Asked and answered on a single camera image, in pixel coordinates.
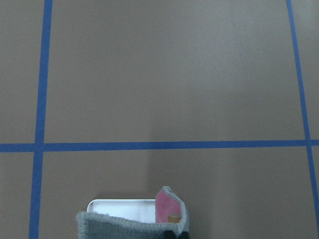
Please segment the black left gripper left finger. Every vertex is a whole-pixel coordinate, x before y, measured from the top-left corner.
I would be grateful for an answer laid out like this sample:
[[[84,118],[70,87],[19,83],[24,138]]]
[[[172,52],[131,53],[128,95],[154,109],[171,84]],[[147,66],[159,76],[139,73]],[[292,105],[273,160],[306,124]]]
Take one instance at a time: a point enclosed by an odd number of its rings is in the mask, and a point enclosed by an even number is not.
[[[162,234],[162,238],[163,239],[173,239],[173,231],[171,231],[171,230],[164,231]]]

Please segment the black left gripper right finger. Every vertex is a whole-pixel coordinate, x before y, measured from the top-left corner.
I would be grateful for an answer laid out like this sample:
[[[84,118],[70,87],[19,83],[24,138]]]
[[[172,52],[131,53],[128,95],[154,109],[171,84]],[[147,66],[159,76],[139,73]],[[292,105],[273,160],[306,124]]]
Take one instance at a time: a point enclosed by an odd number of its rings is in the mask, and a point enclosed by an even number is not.
[[[180,234],[180,239],[189,239],[189,232],[182,232]]]

